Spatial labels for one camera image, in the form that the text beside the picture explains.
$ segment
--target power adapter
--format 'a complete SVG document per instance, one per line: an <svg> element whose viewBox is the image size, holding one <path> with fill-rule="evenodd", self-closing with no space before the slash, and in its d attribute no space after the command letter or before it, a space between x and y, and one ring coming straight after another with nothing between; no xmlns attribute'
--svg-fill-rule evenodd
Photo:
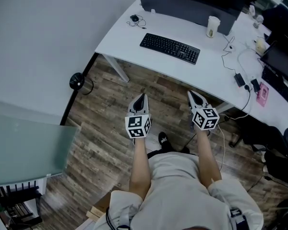
<svg viewBox="0 0 288 230"><path fill-rule="evenodd" d="M260 90L260 86L258 84L258 81L257 79L253 79L251 81L252 85L253 85L253 89L254 89L254 92L257 93L259 90Z"/></svg>
<svg viewBox="0 0 288 230"><path fill-rule="evenodd" d="M241 86L245 85L245 81L243 80L243 77L241 76L240 73L236 74L236 75L234 76L234 78L235 78L235 80L236 80L239 88L240 88Z"/></svg>

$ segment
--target white desk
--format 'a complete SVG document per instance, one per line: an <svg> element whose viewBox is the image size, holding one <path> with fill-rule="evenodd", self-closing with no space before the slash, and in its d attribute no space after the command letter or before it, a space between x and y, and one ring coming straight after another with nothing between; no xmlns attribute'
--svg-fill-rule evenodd
<svg viewBox="0 0 288 230"><path fill-rule="evenodd" d="M127 25L126 21L130 21L133 14L143 16L147 29ZM254 40L257 40L258 36L263 37L264 33L270 33L262 25L255 29L252 23L253 20L248 15L241 13L232 32L227 36L228 40L235 36L233 45L236 51L225 56L224 61L226 67L241 73L245 81L257 78L260 83L262 66L253 51L246 50L239 58L246 73L237 61L239 53L246 49L246 44L255 49ZM233 106L241 110L249 94L244 88L238 88L234 80L234 71L223 67L221 56L225 54L223 48L227 41L220 33L214 38L208 38L205 32L206 27L175 17L145 12L140 0L136 0L103 38L96 52L104 55L127 82L129 78L114 58L168 75L223 100L224 103L217 107L219 112ZM146 33L167 37L200 49L196 65L140 47ZM250 111L250 115L256 119L276 126L282 133L288 127L288 103L272 87L269 88L268 101L264 108L256 102L256 94L252 91L249 104L244 111Z"/></svg>

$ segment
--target leg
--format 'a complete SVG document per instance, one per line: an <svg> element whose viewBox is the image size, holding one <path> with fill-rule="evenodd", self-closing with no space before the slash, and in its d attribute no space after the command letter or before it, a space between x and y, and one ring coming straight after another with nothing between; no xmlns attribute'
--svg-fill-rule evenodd
<svg viewBox="0 0 288 230"><path fill-rule="evenodd" d="M222 113L224 111L227 111L228 109L234 107L232 104L228 104L226 102L223 102L221 105L218 105L216 107L217 113Z"/></svg>
<svg viewBox="0 0 288 230"><path fill-rule="evenodd" d="M210 142L205 131L195 126L198 147L198 167L201 183L208 188L212 181L222 180L220 169L211 151Z"/></svg>
<svg viewBox="0 0 288 230"><path fill-rule="evenodd" d="M120 75L120 77L125 81L129 82L129 78L127 77L126 73L123 71L123 69L119 66L119 64L116 62L116 60L107 55L103 55L106 60L110 63L110 65L115 69L115 71Z"/></svg>
<svg viewBox="0 0 288 230"><path fill-rule="evenodd" d="M129 181L129 192L145 199L150 188L149 163L145 148L145 138L135 139L133 166Z"/></svg>

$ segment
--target keyboard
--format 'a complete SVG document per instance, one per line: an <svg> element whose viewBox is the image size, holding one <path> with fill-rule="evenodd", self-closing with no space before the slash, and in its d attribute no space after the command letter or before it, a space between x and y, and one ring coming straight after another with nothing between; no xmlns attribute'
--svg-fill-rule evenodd
<svg viewBox="0 0 288 230"><path fill-rule="evenodd" d="M146 33L140 46L182 59L194 65L200 54L198 48L150 33Z"/></svg>
<svg viewBox="0 0 288 230"><path fill-rule="evenodd" d="M270 84L288 102L288 87L282 79L267 67L264 67L262 79Z"/></svg>

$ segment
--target wall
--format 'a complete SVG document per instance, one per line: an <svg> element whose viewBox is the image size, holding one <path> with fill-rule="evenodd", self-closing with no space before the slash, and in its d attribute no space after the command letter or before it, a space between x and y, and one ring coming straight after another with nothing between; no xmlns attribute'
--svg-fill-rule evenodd
<svg viewBox="0 0 288 230"><path fill-rule="evenodd" d="M3 102L0 102L0 115L54 125L59 125L62 119L58 115L45 114Z"/></svg>
<svg viewBox="0 0 288 230"><path fill-rule="evenodd" d="M62 117L69 79L135 0L0 0L0 102Z"/></svg>

